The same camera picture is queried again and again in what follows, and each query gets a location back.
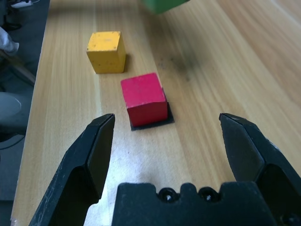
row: wooden block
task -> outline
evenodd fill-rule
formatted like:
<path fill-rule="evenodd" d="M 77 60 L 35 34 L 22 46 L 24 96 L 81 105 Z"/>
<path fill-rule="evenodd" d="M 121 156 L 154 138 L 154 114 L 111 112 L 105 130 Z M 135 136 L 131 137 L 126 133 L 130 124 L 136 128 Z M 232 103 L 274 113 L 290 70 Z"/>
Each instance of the wooden block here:
<path fill-rule="evenodd" d="M 155 14 L 164 13 L 189 0 L 143 0 L 146 7 Z"/>
<path fill-rule="evenodd" d="M 121 32 L 93 33 L 87 55 L 96 73 L 122 73 L 126 51 Z"/>
<path fill-rule="evenodd" d="M 132 126 L 167 119 L 167 101 L 156 73 L 122 80 L 121 87 Z"/>

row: black mat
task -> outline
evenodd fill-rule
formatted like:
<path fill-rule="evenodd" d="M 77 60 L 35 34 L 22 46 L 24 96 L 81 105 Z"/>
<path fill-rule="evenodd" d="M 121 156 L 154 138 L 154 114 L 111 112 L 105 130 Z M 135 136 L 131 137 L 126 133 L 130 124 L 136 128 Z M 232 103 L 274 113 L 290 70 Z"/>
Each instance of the black mat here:
<path fill-rule="evenodd" d="M 169 103 L 167 103 L 167 119 L 166 120 L 158 121 L 158 122 L 143 125 L 143 126 L 133 126 L 131 123 L 131 129 L 132 129 L 132 131 L 141 130 L 141 129 L 149 129 L 149 128 L 153 128 L 153 127 L 157 127 L 157 126 L 164 126 L 164 125 L 167 125 L 170 123 L 174 123 L 174 116 L 173 116 L 173 113 L 171 112 Z"/>

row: floor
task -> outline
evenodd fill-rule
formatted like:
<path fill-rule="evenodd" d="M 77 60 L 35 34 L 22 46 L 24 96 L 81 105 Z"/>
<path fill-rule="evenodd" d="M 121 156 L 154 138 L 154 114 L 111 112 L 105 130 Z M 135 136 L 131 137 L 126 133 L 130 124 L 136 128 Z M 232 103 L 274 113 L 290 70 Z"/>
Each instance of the floor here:
<path fill-rule="evenodd" d="M 12 15 L 8 19 L 10 22 L 23 25 L 21 29 L 11 31 L 9 34 L 15 42 L 20 43 L 17 56 L 24 61 L 25 67 L 35 75 L 39 64 L 48 7 L 49 0 L 40 0 L 31 7 L 21 9 L 18 14 Z M 1 72 L 0 85 L 6 92 L 31 99 L 33 86 L 18 77 L 18 72 L 9 67 Z M 21 135 L 17 135 L 0 143 L 0 201 L 6 203 L 12 201 L 15 196 L 24 139 L 10 148 L 5 149 L 5 147 L 14 144 L 21 138 Z"/>

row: green block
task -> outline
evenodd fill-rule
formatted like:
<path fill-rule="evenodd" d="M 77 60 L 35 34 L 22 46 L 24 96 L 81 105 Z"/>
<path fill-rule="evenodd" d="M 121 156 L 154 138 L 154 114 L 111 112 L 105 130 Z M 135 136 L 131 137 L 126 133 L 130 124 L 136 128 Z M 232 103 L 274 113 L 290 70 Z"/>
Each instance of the green block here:
<path fill-rule="evenodd" d="M 189 0 L 143 0 L 146 7 L 155 14 L 164 13 Z"/>

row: white object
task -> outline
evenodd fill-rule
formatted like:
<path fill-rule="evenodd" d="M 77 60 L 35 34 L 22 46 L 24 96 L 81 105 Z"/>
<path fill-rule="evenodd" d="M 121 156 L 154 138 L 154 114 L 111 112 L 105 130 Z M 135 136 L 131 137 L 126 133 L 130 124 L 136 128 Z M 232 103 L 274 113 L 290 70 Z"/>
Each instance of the white object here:
<path fill-rule="evenodd" d="M 19 43 L 12 41 L 10 35 L 0 27 L 0 49 L 10 56 L 17 53 Z"/>
<path fill-rule="evenodd" d="M 11 7 L 12 8 L 23 8 L 23 7 L 28 7 L 28 6 L 32 6 L 32 5 L 33 5 L 32 1 L 28 1 L 28 2 L 22 1 L 22 2 L 14 4 L 14 5 L 11 5 Z"/>
<path fill-rule="evenodd" d="M 31 100 L 23 96 L 0 92 L 0 132 L 24 135 Z"/>

